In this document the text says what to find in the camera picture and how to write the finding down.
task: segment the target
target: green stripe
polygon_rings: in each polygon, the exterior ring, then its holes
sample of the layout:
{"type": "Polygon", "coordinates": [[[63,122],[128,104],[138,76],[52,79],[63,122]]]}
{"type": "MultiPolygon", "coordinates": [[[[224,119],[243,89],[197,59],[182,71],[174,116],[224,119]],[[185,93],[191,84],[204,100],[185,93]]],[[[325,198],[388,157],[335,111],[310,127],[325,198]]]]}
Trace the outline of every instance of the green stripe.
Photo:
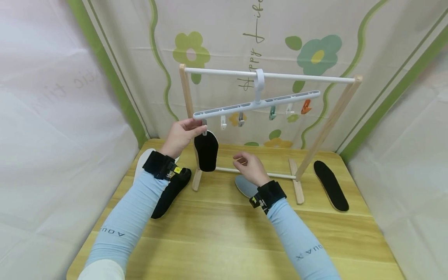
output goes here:
{"type": "Polygon", "coordinates": [[[428,33],[423,37],[423,39],[420,41],[420,43],[417,45],[417,47],[412,51],[412,53],[409,55],[409,57],[404,61],[404,63],[400,66],[400,68],[395,72],[395,74],[392,76],[392,78],[389,80],[389,82],[386,84],[386,86],[383,88],[383,90],[380,91],[378,96],[373,100],[372,104],[367,108],[367,110],[364,112],[364,114],[359,118],[359,120],[356,122],[356,124],[353,126],[353,128],[350,130],[349,134],[345,137],[345,139],[341,142],[339,147],[336,150],[339,150],[341,146],[344,144],[344,142],[349,138],[349,136],[352,134],[352,132],[355,130],[355,128],[358,126],[358,124],[362,121],[362,119],[366,116],[366,114],[372,109],[373,105],[378,101],[378,99],[383,95],[383,93],[387,90],[387,88],[392,84],[392,82],[395,80],[395,78],[398,76],[398,74],[401,73],[403,68],[408,64],[408,62],[412,59],[412,57],[415,55],[415,53],[420,49],[420,47],[423,45],[423,43],[428,39],[428,37],[431,35],[431,33],[434,31],[434,29],[440,24],[440,22],[443,20],[443,18],[448,13],[448,9],[445,10],[445,12],[442,14],[441,17],[436,21],[436,23],[433,25],[433,27],[428,31],[428,33]]]}
{"type": "Polygon", "coordinates": [[[137,138],[138,147],[141,148],[143,144],[146,142],[146,140],[148,140],[146,138],[145,130],[142,126],[142,123],[140,122],[140,119],[138,118],[137,113],[135,112],[132,106],[131,101],[129,100],[126,94],[123,85],[120,82],[120,79],[118,78],[118,75],[112,65],[112,62],[109,59],[109,56],[103,44],[101,43],[98,34],[96,33],[95,27],[93,26],[93,23],[90,20],[89,14],[87,13],[84,4],[82,3],[82,1],[79,0],[68,0],[68,4],[73,14],[75,15],[75,18],[78,21],[78,24],[82,32],[84,33],[87,41],[89,42],[90,47],[94,51],[99,64],[103,68],[103,71],[106,74],[106,77],[108,78],[112,86],[112,89],[115,92],[115,95],[117,96],[118,103],[120,104],[120,107],[126,117],[126,120],[128,121],[129,125],[132,128],[132,131],[135,134],[135,137],[137,138]]]}
{"type": "MultiPolygon", "coordinates": [[[[361,21],[361,24],[359,25],[358,28],[358,47],[356,49],[356,53],[355,56],[353,57],[352,62],[350,63],[349,67],[342,73],[342,75],[340,75],[340,77],[346,77],[348,74],[350,74],[353,69],[358,65],[359,61],[361,60],[362,54],[364,52],[364,48],[366,46],[365,44],[365,35],[366,35],[366,28],[367,25],[370,21],[370,19],[373,17],[373,15],[381,8],[381,6],[383,6],[388,0],[381,0],[378,3],[375,4],[375,6],[373,6],[369,12],[364,16],[364,18],[361,21]]],[[[312,129],[313,127],[315,127],[316,125],[318,125],[321,120],[324,118],[325,114],[327,113],[327,109],[328,109],[328,94],[330,93],[330,91],[332,90],[332,88],[335,86],[335,83],[330,84],[324,91],[323,93],[323,108],[322,108],[322,112],[320,113],[319,118],[310,126],[308,126],[303,132],[302,132],[302,147],[301,149],[305,149],[306,147],[306,140],[305,140],[305,135],[306,133],[312,129]]]]}
{"type": "Polygon", "coordinates": [[[359,148],[362,142],[369,136],[380,119],[398,100],[401,94],[409,87],[409,85],[421,74],[421,72],[432,62],[432,60],[439,54],[441,49],[448,43],[448,26],[442,30],[437,38],[426,49],[423,55],[411,67],[409,72],[402,78],[402,80],[395,86],[391,93],[384,99],[381,105],[375,110],[372,116],[356,133],[355,137],[341,152],[341,157],[345,162],[348,162],[359,148]]]}
{"type": "Polygon", "coordinates": [[[154,58],[159,64],[159,66],[162,68],[162,70],[165,72],[165,76],[167,78],[167,86],[165,87],[164,92],[164,100],[165,100],[165,106],[167,107],[168,112],[171,114],[171,116],[174,117],[176,121],[179,120],[179,118],[174,114],[174,112],[171,110],[171,107],[169,106],[169,100],[168,100],[168,93],[171,88],[171,77],[168,73],[168,70],[166,69],[165,65],[162,63],[162,60],[160,59],[159,52],[157,50],[157,46],[155,44],[155,27],[157,26],[157,21],[159,20],[159,15],[157,13],[157,6],[155,5],[154,0],[149,0],[149,4],[151,5],[151,12],[152,12],[152,21],[150,26],[150,43],[151,43],[151,49],[152,53],[154,54],[154,58]]]}

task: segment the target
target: black wrist strap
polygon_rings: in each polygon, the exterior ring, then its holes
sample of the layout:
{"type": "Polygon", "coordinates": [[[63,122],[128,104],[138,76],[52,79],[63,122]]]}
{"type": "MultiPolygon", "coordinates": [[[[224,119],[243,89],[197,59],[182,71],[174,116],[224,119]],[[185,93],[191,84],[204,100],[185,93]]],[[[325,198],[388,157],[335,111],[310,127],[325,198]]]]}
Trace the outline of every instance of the black wrist strap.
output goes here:
{"type": "Polygon", "coordinates": [[[157,151],[152,151],[143,165],[143,169],[154,175],[155,179],[169,181],[171,172],[179,173],[181,168],[177,167],[173,158],[157,151]]]}
{"type": "Polygon", "coordinates": [[[274,203],[282,198],[286,198],[280,184],[274,180],[258,187],[257,189],[258,193],[251,197],[249,202],[253,208],[261,206],[266,215],[274,203]]]}

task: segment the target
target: table surface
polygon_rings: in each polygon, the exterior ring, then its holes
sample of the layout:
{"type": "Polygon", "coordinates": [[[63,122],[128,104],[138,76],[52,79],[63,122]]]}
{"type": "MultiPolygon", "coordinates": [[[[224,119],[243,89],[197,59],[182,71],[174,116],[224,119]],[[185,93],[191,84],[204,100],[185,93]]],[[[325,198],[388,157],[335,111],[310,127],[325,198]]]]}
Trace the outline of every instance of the table surface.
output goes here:
{"type": "MultiPolygon", "coordinates": [[[[127,171],[72,265],[67,279],[77,279],[98,231],[133,183],[139,156],[163,141],[148,140],[127,171]]],[[[220,145],[217,166],[233,168],[239,150],[255,153],[266,171],[290,174],[288,158],[299,165],[304,150],[220,145]]],[[[403,279],[401,271],[338,154],[319,152],[315,160],[334,172],[350,210],[338,212],[329,202],[312,164],[302,177],[305,203],[297,205],[293,183],[279,179],[289,204],[327,250],[342,279],[403,279]]],[[[178,163],[196,167],[194,150],[186,148],[178,163]]],[[[129,258],[126,279],[299,279],[265,214],[253,209],[235,186],[235,173],[203,172],[198,192],[191,181],[168,212],[150,220],[129,258]]]]}

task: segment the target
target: black insole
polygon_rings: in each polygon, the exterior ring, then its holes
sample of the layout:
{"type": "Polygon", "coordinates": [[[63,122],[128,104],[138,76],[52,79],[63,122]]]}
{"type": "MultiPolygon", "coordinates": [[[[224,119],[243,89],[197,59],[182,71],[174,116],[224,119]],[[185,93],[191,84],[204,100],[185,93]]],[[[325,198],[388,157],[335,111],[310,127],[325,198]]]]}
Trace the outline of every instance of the black insole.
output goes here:
{"type": "Polygon", "coordinates": [[[194,138],[194,147],[198,151],[199,168],[204,172],[214,171],[216,157],[218,156],[218,140],[210,131],[207,135],[199,135],[194,138]]]}
{"type": "Polygon", "coordinates": [[[188,185],[191,178],[191,170],[182,168],[179,174],[174,174],[168,186],[162,192],[162,195],[154,208],[151,218],[158,219],[163,216],[176,196],[188,185]]]}
{"type": "Polygon", "coordinates": [[[336,180],[335,174],[322,161],[314,162],[314,172],[322,183],[333,206],[342,212],[349,210],[349,203],[336,180]]]}

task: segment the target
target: wooden base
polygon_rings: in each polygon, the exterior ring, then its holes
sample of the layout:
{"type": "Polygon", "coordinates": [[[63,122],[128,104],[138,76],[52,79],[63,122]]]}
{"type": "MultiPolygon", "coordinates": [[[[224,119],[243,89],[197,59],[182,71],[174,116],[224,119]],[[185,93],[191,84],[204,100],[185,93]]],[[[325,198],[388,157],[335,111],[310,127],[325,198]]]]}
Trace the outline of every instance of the wooden base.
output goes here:
{"type": "MultiPolygon", "coordinates": [[[[289,168],[291,169],[291,175],[296,174],[297,164],[293,159],[289,159],[289,168]]],[[[305,197],[303,196],[302,184],[300,180],[297,181],[297,179],[294,179],[293,185],[297,204],[303,204],[305,202],[305,197]]]]}
{"type": "Polygon", "coordinates": [[[197,192],[199,189],[199,183],[201,182],[202,170],[196,169],[194,173],[193,182],[191,183],[191,188],[197,192]]]}

